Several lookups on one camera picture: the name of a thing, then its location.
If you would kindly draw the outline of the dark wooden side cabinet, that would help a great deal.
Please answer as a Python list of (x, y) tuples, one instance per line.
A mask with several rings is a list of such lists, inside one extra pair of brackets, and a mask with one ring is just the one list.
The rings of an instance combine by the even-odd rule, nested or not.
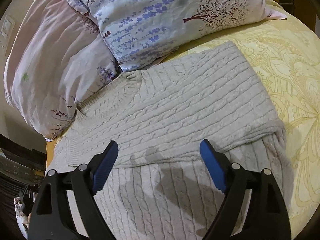
[(9, 238), (22, 238), (14, 198), (25, 186), (38, 185), (46, 169), (46, 154), (27, 149), (1, 135), (1, 230)]

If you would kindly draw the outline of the floral pink blue pillow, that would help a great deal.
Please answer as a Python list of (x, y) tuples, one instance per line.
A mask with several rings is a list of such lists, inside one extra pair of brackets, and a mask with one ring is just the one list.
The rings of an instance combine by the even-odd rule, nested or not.
[(265, 0), (34, 0), (5, 65), (5, 99), (53, 140), (121, 71), (223, 29), (285, 18)]

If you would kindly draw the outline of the yellow floral bed sheet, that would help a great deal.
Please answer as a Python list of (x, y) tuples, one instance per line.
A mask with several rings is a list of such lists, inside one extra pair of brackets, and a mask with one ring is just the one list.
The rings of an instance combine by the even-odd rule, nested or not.
[(285, 124), (294, 175), (289, 217), (296, 237), (319, 205), (319, 38), (288, 15), (212, 33), (180, 46), (169, 59), (226, 41), (245, 55)]

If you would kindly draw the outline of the grey cable knit sweater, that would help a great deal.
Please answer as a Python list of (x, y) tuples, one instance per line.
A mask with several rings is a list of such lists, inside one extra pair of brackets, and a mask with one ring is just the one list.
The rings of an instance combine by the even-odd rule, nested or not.
[(230, 41), (118, 76), (79, 106), (50, 168), (72, 171), (115, 141), (117, 161), (95, 196), (115, 237), (201, 239), (223, 201), (200, 156), (204, 139), (245, 169), (270, 169), (290, 204), (285, 126)]

